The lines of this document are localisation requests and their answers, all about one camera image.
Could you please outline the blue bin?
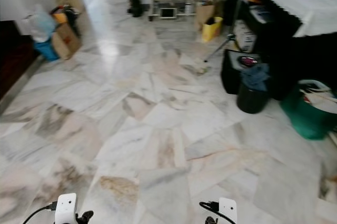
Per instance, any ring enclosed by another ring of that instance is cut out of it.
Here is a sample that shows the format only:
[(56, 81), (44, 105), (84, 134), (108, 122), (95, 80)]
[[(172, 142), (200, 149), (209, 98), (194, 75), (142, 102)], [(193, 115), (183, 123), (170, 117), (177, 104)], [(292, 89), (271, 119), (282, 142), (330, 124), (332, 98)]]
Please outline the blue bin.
[(34, 42), (33, 47), (41, 53), (42, 57), (48, 62), (55, 62), (60, 59), (57, 52), (52, 46), (51, 40), (44, 42)]

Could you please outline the dark wooden cabinet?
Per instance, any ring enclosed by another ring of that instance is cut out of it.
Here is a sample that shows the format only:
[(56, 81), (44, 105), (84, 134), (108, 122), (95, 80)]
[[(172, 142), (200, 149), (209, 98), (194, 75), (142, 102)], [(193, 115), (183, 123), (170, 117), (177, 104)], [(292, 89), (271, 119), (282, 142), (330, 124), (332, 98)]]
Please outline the dark wooden cabinet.
[(32, 37), (21, 34), (14, 21), (1, 21), (0, 31), (2, 48), (0, 89), (3, 99), (36, 60), (38, 53), (34, 50)]

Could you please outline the black bucket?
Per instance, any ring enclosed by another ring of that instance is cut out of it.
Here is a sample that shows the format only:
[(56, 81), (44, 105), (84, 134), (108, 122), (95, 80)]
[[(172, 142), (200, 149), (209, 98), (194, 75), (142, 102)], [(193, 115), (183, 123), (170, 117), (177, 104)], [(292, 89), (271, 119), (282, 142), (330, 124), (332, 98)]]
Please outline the black bucket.
[(241, 80), (239, 90), (236, 97), (236, 105), (238, 108), (249, 114), (260, 113), (271, 99), (269, 91), (270, 80), (265, 80), (263, 86), (266, 91), (256, 91), (246, 86), (245, 82)]

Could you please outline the blue-grey cloth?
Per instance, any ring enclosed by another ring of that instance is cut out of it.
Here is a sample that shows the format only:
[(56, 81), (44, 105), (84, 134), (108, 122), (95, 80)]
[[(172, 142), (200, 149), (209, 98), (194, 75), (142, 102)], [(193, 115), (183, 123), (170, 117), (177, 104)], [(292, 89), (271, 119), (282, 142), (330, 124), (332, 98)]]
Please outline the blue-grey cloth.
[(270, 78), (268, 74), (269, 65), (258, 63), (253, 67), (241, 71), (241, 82), (245, 87), (253, 91), (267, 91), (266, 82)]

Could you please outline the brown paper bag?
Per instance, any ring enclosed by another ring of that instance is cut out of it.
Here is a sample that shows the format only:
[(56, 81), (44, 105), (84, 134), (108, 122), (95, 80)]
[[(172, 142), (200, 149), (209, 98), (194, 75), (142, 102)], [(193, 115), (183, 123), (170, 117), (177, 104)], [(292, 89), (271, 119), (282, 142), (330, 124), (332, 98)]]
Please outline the brown paper bag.
[(216, 6), (213, 3), (195, 3), (195, 28), (200, 31), (205, 22), (214, 15)]

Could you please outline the brown cardboard box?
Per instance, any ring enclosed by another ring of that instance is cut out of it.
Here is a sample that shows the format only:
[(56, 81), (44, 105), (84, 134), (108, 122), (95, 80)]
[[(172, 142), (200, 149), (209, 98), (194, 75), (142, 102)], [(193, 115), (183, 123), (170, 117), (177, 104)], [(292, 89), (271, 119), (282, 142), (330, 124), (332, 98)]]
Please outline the brown cardboard box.
[(82, 46), (82, 41), (67, 23), (57, 25), (51, 43), (58, 57), (63, 60), (70, 60)]

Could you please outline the black tripod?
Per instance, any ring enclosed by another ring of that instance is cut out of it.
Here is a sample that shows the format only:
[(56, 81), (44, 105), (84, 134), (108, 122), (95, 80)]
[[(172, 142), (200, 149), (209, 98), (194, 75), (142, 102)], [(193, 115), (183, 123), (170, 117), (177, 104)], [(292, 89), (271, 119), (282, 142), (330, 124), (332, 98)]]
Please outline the black tripod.
[(236, 34), (234, 33), (234, 24), (235, 24), (235, 21), (238, 19), (240, 8), (241, 8), (241, 0), (236, 0), (236, 7), (234, 8), (233, 17), (231, 17), (232, 25), (230, 26), (229, 33), (226, 36), (226, 40), (219, 47), (214, 49), (212, 53), (210, 53), (204, 59), (204, 63), (209, 62), (209, 60), (211, 60), (212, 57), (214, 57), (220, 50), (226, 48), (226, 46), (228, 46), (230, 43), (233, 43), (234, 46), (238, 46), (238, 41), (236, 40)]

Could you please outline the yellow shopping bag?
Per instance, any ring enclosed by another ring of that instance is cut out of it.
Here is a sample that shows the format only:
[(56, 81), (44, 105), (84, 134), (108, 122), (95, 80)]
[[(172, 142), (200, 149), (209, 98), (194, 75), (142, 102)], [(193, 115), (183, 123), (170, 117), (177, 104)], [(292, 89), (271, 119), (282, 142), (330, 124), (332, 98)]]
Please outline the yellow shopping bag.
[(222, 17), (210, 17), (202, 25), (202, 41), (209, 42), (221, 33)]

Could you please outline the table with white cloth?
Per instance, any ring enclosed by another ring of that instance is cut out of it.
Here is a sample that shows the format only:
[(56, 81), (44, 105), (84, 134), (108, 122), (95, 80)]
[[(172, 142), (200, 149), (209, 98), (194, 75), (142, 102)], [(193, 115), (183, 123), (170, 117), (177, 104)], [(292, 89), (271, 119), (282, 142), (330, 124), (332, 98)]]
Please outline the table with white cloth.
[(337, 32), (337, 0), (272, 0), (288, 14), (300, 19), (294, 37)]

